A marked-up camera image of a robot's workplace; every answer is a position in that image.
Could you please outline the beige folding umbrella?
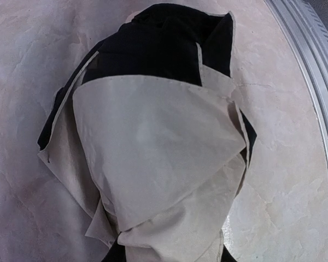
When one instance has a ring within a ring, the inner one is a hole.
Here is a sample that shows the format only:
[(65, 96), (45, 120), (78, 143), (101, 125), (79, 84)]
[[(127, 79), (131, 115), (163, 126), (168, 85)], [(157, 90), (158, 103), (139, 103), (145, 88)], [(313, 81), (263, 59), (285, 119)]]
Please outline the beige folding umbrella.
[(39, 158), (105, 261), (233, 261), (222, 225), (257, 138), (232, 96), (234, 30), (231, 13), (154, 4), (56, 93)]

